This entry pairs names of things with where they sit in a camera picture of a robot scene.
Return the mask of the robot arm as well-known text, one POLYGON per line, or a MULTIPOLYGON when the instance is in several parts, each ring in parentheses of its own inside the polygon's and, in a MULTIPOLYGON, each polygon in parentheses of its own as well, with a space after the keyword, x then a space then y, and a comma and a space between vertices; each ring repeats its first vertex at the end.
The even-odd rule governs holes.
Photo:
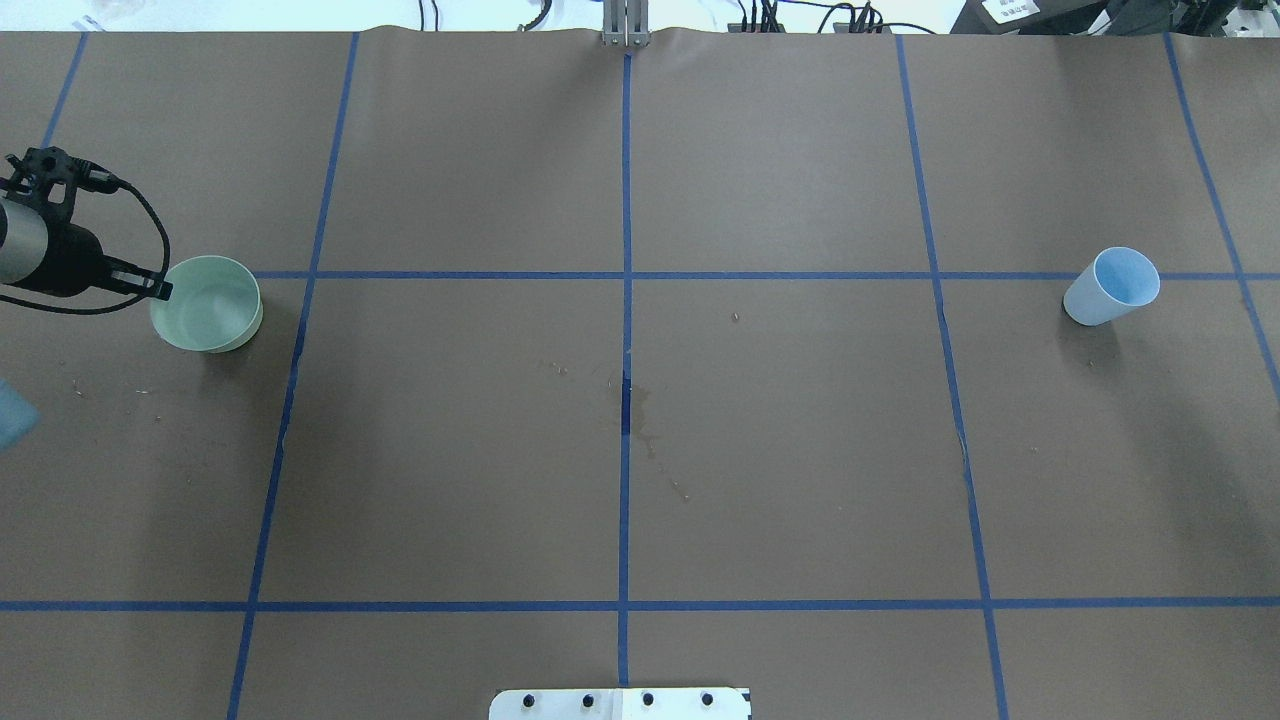
POLYGON ((164 273, 108 256, 92 232, 46 220, 35 209, 6 199, 3 200, 1 282, 55 299, 96 288, 168 301, 173 292, 173 283, 164 273))

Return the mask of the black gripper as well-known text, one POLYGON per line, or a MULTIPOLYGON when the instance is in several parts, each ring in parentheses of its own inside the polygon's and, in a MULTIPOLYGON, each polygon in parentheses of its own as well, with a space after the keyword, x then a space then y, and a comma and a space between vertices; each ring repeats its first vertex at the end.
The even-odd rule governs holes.
POLYGON ((36 291, 58 299, 74 297, 91 287, 140 299, 169 301, 173 283, 165 272, 133 264, 109 264, 99 237, 69 224, 49 232, 47 249, 36 269, 36 291))

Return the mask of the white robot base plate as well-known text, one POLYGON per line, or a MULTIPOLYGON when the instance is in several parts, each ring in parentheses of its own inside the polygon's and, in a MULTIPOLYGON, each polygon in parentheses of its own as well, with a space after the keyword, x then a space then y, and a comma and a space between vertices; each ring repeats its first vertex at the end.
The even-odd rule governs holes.
POLYGON ((732 687, 511 689, 489 719, 751 719, 750 693, 732 687))

